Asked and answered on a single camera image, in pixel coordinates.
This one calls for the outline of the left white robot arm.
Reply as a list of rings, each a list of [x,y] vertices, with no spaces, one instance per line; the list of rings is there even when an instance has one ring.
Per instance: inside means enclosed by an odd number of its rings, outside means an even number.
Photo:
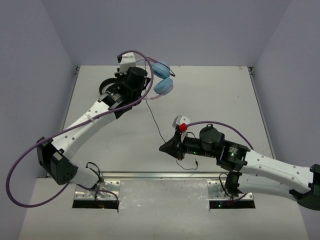
[[[93,189],[102,180],[93,170],[77,166],[72,158],[104,126],[141,102],[142,93],[151,80],[147,75],[140,67],[130,67],[127,74],[113,81],[65,133],[50,140],[39,139],[36,148],[39,165],[58,185],[73,183]]]

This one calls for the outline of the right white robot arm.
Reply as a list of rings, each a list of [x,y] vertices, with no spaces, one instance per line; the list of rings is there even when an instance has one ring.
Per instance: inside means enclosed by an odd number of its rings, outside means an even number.
[[[296,202],[306,209],[320,209],[320,166],[292,165],[262,155],[239,143],[228,141],[212,124],[188,137],[187,126],[175,128],[173,137],[159,151],[176,160],[186,154],[213,158],[227,171],[222,190],[235,202],[245,194],[261,193]]]

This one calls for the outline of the pink blue cat-ear headphones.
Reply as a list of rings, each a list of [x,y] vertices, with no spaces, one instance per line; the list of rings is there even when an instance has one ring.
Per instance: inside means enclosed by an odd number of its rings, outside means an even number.
[[[160,78],[161,81],[153,87],[156,96],[147,97],[145,100],[158,99],[167,95],[174,88],[172,77],[175,77],[176,75],[171,71],[170,66],[166,62],[153,60],[152,70],[154,75]]]

